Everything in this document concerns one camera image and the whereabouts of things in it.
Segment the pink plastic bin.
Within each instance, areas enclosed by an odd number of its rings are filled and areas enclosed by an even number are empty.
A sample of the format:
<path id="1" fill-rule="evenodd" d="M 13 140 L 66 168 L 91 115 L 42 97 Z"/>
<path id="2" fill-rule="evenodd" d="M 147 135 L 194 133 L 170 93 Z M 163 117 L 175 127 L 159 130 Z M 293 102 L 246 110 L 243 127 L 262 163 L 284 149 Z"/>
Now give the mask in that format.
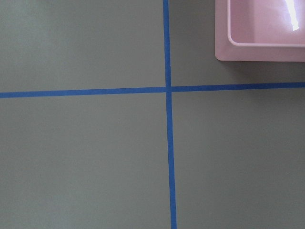
<path id="1" fill-rule="evenodd" d="M 304 62 L 305 2 L 217 0 L 214 47 L 220 61 Z"/>

